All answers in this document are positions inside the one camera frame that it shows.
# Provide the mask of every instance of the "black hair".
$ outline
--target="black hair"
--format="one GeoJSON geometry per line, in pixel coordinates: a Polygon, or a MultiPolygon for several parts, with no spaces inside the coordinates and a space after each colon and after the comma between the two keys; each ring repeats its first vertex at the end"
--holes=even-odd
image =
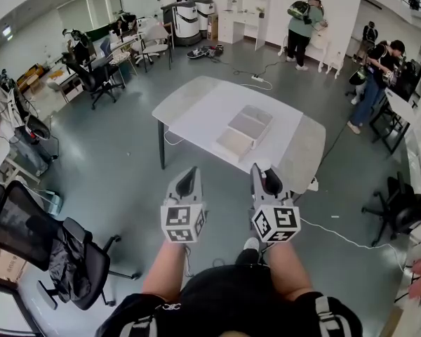
{"type": "Polygon", "coordinates": [[[401,40],[394,40],[390,47],[393,50],[397,50],[397,51],[401,51],[402,53],[406,52],[406,46],[404,45],[404,43],[401,40]]]}

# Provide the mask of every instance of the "blue jeans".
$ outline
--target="blue jeans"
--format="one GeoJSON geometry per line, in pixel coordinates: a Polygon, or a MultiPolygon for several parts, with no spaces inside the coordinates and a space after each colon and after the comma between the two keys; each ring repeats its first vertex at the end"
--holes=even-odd
{"type": "Polygon", "coordinates": [[[366,123],[371,114],[371,108],[381,99],[384,95],[384,88],[378,86],[372,74],[368,75],[368,80],[365,87],[365,98],[357,106],[354,115],[351,118],[351,123],[357,127],[366,123]]]}

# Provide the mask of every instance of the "white cube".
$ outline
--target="white cube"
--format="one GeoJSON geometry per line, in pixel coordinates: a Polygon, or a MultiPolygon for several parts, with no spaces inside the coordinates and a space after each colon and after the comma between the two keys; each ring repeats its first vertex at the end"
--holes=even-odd
{"type": "Polygon", "coordinates": [[[161,226],[170,242],[198,242],[205,223],[204,204],[161,206],[161,226]]]}
{"type": "Polygon", "coordinates": [[[300,210],[296,206],[262,205],[251,221],[262,242],[287,242],[301,231],[300,210]]]}

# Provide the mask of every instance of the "black pants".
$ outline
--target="black pants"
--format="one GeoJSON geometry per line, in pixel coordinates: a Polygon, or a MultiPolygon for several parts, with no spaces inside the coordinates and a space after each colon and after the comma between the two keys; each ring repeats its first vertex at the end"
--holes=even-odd
{"type": "Polygon", "coordinates": [[[243,250],[236,259],[236,266],[257,264],[266,265],[263,258],[259,260],[259,253],[255,249],[243,250]]]}
{"type": "Polygon", "coordinates": [[[306,47],[309,45],[310,38],[288,31],[288,43],[287,43],[287,56],[291,59],[296,55],[296,62],[299,66],[304,65],[304,55],[306,53],[306,47]]]}

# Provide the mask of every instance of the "gray floor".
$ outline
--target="gray floor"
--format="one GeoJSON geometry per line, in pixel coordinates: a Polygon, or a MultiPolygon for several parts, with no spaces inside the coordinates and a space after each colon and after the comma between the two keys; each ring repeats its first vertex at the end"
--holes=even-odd
{"type": "MultiPolygon", "coordinates": [[[[165,171],[160,168],[157,125],[151,112],[168,94],[199,75],[238,84],[253,82],[247,74],[234,75],[229,66],[207,59],[188,60],[188,50],[176,48],[171,72],[167,59],[162,58],[155,59],[148,74],[142,68],[138,78],[124,74],[127,81],[131,80],[116,104],[104,97],[92,111],[91,100],[84,94],[52,120],[53,133],[61,142],[61,158],[43,184],[65,198],[60,219],[76,219],[101,245],[113,234],[122,236],[122,242],[111,250],[112,269],[119,272],[148,271],[163,241],[159,207],[167,185],[193,165],[201,169],[210,212],[201,241],[192,246],[192,272],[212,267],[216,258],[233,262],[250,235],[247,210],[252,201],[247,174],[187,142],[166,146],[168,166],[165,171]]],[[[222,60],[241,70],[260,73],[278,56],[270,47],[254,52],[252,43],[245,41],[226,46],[222,60]]],[[[274,86],[272,91],[265,91],[267,95],[326,127],[326,151],[339,137],[316,175],[319,191],[307,192],[298,202],[301,216],[369,245],[380,222],[374,216],[362,215],[360,209],[369,201],[374,204],[373,190],[383,188],[386,177],[395,175],[401,166],[388,157],[381,143],[371,143],[373,133],[369,128],[360,136],[344,128],[352,113],[344,92],[353,65],[347,62],[337,80],[333,73],[319,74],[316,63],[309,65],[306,73],[296,71],[294,64],[281,63],[263,76],[274,86]]],[[[401,280],[393,251],[359,249],[308,225],[293,243],[315,288],[353,309],[363,322],[364,336],[378,336],[401,280]]],[[[406,244],[404,237],[394,242],[401,251],[406,250],[406,244]]],[[[86,312],[71,303],[51,311],[36,292],[38,279],[50,286],[48,274],[30,267],[21,290],[48,336],[92,336],[112,311],[101,300],[86,312]]],[[[128,294],[137,293],[141,283],[110,277],[105,291],[120,303],[128,294]]]]}

